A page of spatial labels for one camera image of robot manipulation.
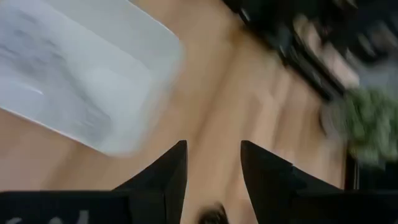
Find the light wood surface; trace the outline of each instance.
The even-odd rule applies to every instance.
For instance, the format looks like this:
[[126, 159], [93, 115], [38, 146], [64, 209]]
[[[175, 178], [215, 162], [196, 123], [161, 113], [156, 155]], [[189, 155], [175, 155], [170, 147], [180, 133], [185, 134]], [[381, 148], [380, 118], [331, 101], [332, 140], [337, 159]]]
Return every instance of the light wood surface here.
[[223, 202], [231, 223], [255, 223], [239, 158], [243, 139], [342, 187], [344, 152], [324, 137], [321, 101], [221, 0], [136, 0], [181, 40], [170, 102], [134, 157], [112, 158], [0, 110], [0, 190], [112, 189], [188, 140], [182, 223]]

